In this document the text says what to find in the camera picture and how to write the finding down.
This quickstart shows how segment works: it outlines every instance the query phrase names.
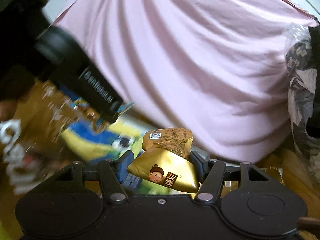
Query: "gold snack package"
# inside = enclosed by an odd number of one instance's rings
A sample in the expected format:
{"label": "gold snack package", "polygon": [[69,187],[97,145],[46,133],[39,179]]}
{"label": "gold snack package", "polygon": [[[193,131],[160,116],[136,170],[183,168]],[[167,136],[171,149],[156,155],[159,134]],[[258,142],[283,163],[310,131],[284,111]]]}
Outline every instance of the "gold snack package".
{"label": "gold snack package", "polygon": [[189,156],[192,132],[187,129],[167,128],[147,132],[143,137],[145,152],[136,158],[128,171],[177,191],[196,193],[199,190],[196,171]]}
{"label": "gold snack package", "polygon": [[166,128],[146,132],[143,137],[142,149],[144,151],[151,147],[165,149],[184,159],[188,159],[192,132],[184,128]]}

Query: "silver rivet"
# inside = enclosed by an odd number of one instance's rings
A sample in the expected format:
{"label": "silver rivet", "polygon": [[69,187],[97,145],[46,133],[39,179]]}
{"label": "silver rivet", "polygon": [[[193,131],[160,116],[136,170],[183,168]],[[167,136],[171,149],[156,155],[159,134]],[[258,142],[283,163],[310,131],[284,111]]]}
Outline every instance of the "silver rivet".
{"label": "silver rivet", "polygon": [[125,195],[122,194],[122,193],[113,193],[113,194],[110,195],[110,199],[113,202],[120,202],[120,201],[125,200]]}
{"label": "silver rivet", "polygon": [[164,199],[158,199],[158,203],[161,204],[161,205],[163,205],[163,204],[166,203],[166,201],[165,201]]}
{"label": "silver rivet", "polygon": [[197,198],[202,201],[210,201],[213,199],[213,196],[210,193],[200,193]]}

